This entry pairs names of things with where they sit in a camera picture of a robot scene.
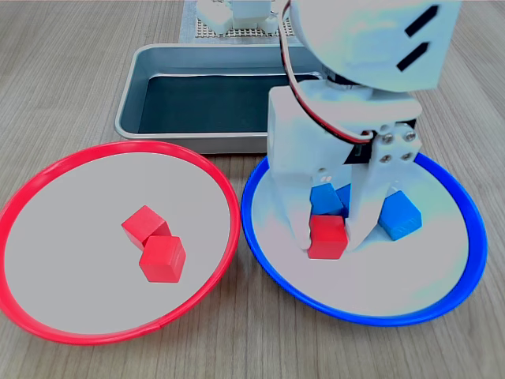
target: blue rim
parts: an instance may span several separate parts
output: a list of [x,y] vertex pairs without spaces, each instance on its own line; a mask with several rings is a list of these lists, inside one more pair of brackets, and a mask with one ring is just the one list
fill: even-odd
[[252,253],[255,255],[256,259],[260,262],[260,265],[268,273],[268,275],[282,288],[284,288],[284,290],[308,306],[345,321],[380,327],[407,326],[430,321],[452,311],[472,294],[484,274],[484,268],[488,256],[488,241],[484,222],[470,195],[456,181],[456,179],[452,177],[451,174],[423,154],[418,154],[415,162],[432,174],[454,198],[454,201],[458,205],[463,219],[465,220],[469,239],[469,254],[465,271],[451,292],[435,304],[422,310],[418,310],[417,312],[395,317],[361,316],[325,306],[324,304],[301,293],[288,283],[277,271],[275,271],[275,269],[270,265],[268,259],[264,256],[253,230],[251,208],[256,188],[269,168],[266,157],[260,162],[260,164],[258,164],[249,177],[249,180],[245,185],[241,201],[242,227],[244,228],[245,238]]

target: red cube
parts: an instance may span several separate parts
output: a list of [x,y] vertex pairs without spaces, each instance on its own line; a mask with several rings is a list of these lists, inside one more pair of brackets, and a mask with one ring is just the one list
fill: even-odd
[[146,205],[136,211],[122,226],[130,241],[141,250],[152,235],[172,235],[166,221]]
[[177,283],[181,279],[186,252],[179,237],[153,235],[148,238],[139,266],[152,283]]
[[310,259],[339,259],[349,242],[341,216],[311,216]]

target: red rim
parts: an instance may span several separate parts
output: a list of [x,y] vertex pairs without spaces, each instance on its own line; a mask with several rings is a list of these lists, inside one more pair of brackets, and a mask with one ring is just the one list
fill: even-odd
[[[228,238],[223,259],[219,262],[219,265],[212,276],[197,293],[172,312],[145,325],[123,332],[100,335],[68,333],[50,328],[29,316],[19,306],[19,304],[17,304],[16,300],[10,293],[5,272],[6,243],[10,230],[25,205],[44,186],[55,180],[57,177],[93,160],[128,152],[152,152],[183,159],[207,172],[218,183],[230,208],[230,236]],[[6,204],[2,212],[0,212],[0,308],[12,322],[23,328],[25,331],[46,340],[59,343],[97,345],[121,342],[145,336],[146,334],[162,328],[182,316],[184,313],[190,311],[215,287],[233,260],[234,253],[238,245],[238,238],[240,236],[240,227],[241,219],[238,199],[231,183],[212,162],[203,156],[192,152],[187,148],[158,141],[121,141],[87,148],[72,154],[71,156],[67,156],[66,158],[53,163],[45,170],[39,172],[34,178],[21,187],[19,191],[17,191],[17,193]]]

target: red wire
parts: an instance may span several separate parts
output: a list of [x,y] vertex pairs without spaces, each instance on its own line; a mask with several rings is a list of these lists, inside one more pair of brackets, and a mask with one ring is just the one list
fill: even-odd
[[[286,11],[290,7],[290,3],[291,3],[291,0],[287,0],[286,1],[286,5],[284,6],[284,9],[282,10],[282,14],[280,16],[281,19],[284,18],[284,15],[286,14]],[[282,65],[284,66],[284,69],[286,70],[286,73],[287,73],[287,68],[286,68],[287,67],[287,63],[286,63],[286,58],[285,58],[285,55],[284,55],[285,54],[285,50],[287,49],[287,47],[285,47],[284,43],[282,42],[282,37],[281,37],[281,33],[282,32],[283,31],[280,30],[280,28],[279,28],[279,40],[280,40],[280,46],[281,46]],[[290,75],[288,74],[287,76],[288,76],[288,80],[290,82],[291,90],[293,91],[293,94],[294,94],[296,100],[298,101],[298,103],[300,104],[300,106],[303,108],[303,110],[305,111],[305,113],[307,113],[307,115],[315,123],[317,123],[319,126],[323,127],[326,131],[328,131],[329,133],[333,134],[338,139],[343,140],[345,142],[348,142],[350,144],[367,144],[367,143],[370,143],[370,141],[372,140],[371,137],[370,137],[370,139],[368,139],[366,141],[357,139],[356,137],[352,137],[352,136],[350,136],[348,134],[343,133],[341,130],[336,129],[330,123],[324,121],[319,115],[317,115],[312,109],[310,109],[309,105],[307,105],[307,103],[300,97],[300,95],[298,94],[297,89],[294,87],[294,84],[291,81]],[[362,135],[364,135],[364,136],[371,135],[371,133],[370,132],[363,132]]]

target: table surface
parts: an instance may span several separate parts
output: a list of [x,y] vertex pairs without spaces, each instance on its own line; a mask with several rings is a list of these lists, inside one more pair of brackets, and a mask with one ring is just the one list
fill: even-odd
[[[182,11],[175,1],[0,2],[0,205],[55,160],[120,139],[133,52],[177,42]],[[408,328],[335,320],[279,288],[242,237],[201,304],[137,340],[60,345],[0,314],[0,377],[505,377],[504,21],[505,3],[466,2],[440,87],[416,94],[423,152],[467,188],[488,231],[484,278],[455,311]],[[212,160],[240,196],[260,158]]]

